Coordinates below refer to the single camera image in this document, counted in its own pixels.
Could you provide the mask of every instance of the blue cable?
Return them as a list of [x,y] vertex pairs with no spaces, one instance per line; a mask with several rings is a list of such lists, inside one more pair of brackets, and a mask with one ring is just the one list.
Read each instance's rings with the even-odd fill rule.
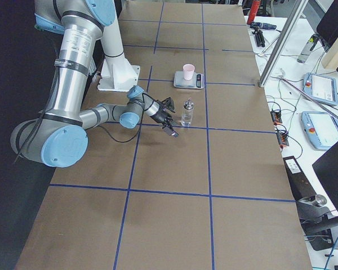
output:
[[328,257],[328,259],[327,259],[326,266],[324,267],[324,270],[327,269],[328,263],[329,263],[329,261],[330,261],[330,259],[331,259],[331,257],[332,257],[332,254],[333,254],[334,248],[336,247],[337,242],[338,242],[338,237],[337,237],[336,241],[334,241],[332,250],[331,250],[331,252],[329,253],[329,257]]

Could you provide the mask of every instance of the scale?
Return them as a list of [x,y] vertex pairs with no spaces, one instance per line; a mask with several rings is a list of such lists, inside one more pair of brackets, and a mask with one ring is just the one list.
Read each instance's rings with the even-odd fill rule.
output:
[[304,111],[301,120],[315,149],[326,151],[338,141],[338,120],[328,113]]
[[175,88],[189,88],[189,89],[203,89],[204,88],[204,75],[194,72],[191,80],[184,79],[183,71],[176,71],[174,75]]
[[338,105],[337,85],[334,78],[307,73],[304,76],[304,92],[320,103]]

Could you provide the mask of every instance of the red fire extinguisher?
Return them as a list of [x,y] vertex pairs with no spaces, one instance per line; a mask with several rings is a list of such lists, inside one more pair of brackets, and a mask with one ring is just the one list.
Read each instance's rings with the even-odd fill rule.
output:
[[250,25],[254,21],[254,18],[257,15],[259,7],[260,7],[260,0],[253,0],[252,7],[250,8],[249,17],[247,20],[248,25]]

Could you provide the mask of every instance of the power drill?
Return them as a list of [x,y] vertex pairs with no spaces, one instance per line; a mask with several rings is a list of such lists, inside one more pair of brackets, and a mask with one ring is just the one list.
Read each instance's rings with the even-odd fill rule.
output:
[[250,24],[250,28],[254,29],[256,27],[259,27],[262,30],[276,30],[276,28],[277,28],[277,26],[274,25],[274,24],[265,24],[263,22],[255,22],[255,21],[253,21]]

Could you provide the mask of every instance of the pink cup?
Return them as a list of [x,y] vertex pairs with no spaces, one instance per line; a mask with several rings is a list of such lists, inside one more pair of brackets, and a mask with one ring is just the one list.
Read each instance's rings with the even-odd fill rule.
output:
[[191,80],[194,75],[195,66],[192,64],[185,64],[183,66],[184,79]]

